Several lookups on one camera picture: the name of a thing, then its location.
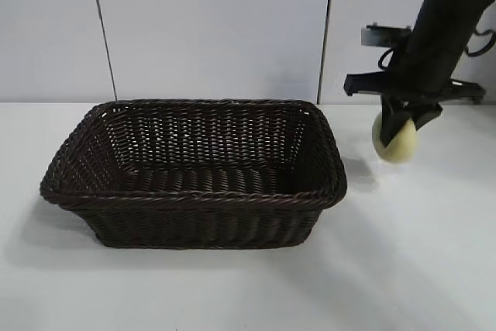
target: black cable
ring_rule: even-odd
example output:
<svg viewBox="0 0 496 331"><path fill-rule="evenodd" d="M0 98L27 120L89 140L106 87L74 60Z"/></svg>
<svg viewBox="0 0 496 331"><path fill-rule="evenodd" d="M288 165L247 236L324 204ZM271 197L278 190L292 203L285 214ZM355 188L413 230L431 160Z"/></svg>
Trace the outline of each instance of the black cable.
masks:
<svg viewBox="0 0 496 331"><path fill-rule="evenodd" d="M487 52L489 52L492 49L492 47L494 47L494 45L496 44L496 31L494 31L493 29L488 29L486 31L483 31L482 33L479 33L479 31L477 29L475 29L474 35L476 35L476 36L491 35L491 38L489 39L489 42L487 42L487 44L484 47L480 48L479 50L476 50L475 52L470 52L468 47L465 47L465 54L468 57L480 57L483 54L486 54Z"/></svg>
<svg viewBox="0 0 496 331"><path fill-rule="evenodd" d="M100 27L102 28L102 34L103 34L103 42L105 44L105 52L107 54L107 63L108 63L108 69L110 70L110 80L112 82L112 89L114 91L114 98L117 101L117 91L115 89L115 79L114 79L114 71L112 69L112 63L110 62L110 51L109 51L109 43L107 41L107 33L105 32L105 25L103 23L103 16L102 16L102 7L100 5L100 0L95 0L96 1L96 7L98 10L98 17L100 18Z"/></svg>
<svg viewBox="0 0 496 331"><path fill-rule="evenodd" d="M388 49L386 52L384 52L381 56L381 58L379 59L379 68L381 70L387 70L388 69L388 66L384 65L384 60L386 59L387 56L389 56L391 53L394 52L394 47Z"/></svg>

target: black mount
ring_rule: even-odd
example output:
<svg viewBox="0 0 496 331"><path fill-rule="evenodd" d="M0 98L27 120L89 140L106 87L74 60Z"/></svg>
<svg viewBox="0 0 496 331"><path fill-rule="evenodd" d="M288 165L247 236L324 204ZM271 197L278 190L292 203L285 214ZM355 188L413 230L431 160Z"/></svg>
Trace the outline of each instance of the black mount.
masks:
<svg viewBox="0 0 496 331"><path fill-rule="evenodd" d="M443 112L439 102L469 98L481 103L486 91L478 84L450 80L436 94L405 89L401 77L387 71L369 74L349 74L344 84L348 96L359 93L381 95L381 142L387 146L405 123L411 119L421 129Z"/></svg>

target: white wall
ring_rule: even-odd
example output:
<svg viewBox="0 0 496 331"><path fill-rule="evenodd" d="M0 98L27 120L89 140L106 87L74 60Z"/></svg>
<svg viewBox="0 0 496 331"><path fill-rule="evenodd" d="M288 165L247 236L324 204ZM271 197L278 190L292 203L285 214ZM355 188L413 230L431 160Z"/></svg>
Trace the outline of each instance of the white wall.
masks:
<svg viewBox="0 0 496 331"><path fill-rule="evenodd" d="M322 103L379 102L377 96L348 98L343 90L346 74L378 71L382 48L362 47L360 30L378 22L384 26L413 26L423 0L332 0L322 83ZM496 28L496 9L488 9L480 28ZM473 40L474 47L485 40ZM463 57L454 77L475 81L488 90L486 102L496 100L496 49L478 59Z"/></svg>
<svg viewBox="0 0 496 331"><path fill-rule="evenodd" d="M0 4L0 101L112 99L95 0Z"/></svg>
<svg viewBox="0 0 496 331"><path fill-rule="evenodd" d="M100 0L119 98L315 101L327 0Z"/></svg>

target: dark brown wicker basket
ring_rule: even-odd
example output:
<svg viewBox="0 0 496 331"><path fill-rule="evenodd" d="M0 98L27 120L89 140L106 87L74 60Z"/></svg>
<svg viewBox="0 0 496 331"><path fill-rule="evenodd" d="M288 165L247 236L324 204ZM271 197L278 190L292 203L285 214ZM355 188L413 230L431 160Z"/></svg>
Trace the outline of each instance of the dark brown wicker basket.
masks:
<svg viewBox="0 0 496 331"><path fill-rule="evenodd" d="M40 185L110 247L294 246L346 193L329 124L300 101L95 106Z"/></svg>

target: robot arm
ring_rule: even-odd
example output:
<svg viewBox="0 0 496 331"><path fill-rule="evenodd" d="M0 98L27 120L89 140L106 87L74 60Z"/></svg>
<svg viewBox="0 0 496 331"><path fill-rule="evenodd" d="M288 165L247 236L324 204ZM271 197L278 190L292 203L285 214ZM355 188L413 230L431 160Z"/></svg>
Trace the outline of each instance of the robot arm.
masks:
<svg viewBox="0 0 496 331"><path fill-rule="evenodd" d="M383 55L379 65L384 71L348 75L344 88L348 95L381 95L382 114L373 132L374 145L382 157L396 162L409 159L416 131L441 114L440 102L482 100L482 87L453 80L451 75L467 51L484 10L493 2L424 0L413 30L368 26L365 43L390 47L390 63L384 66ZM496 34L492 33L486 50L496 43Z"/></svg>

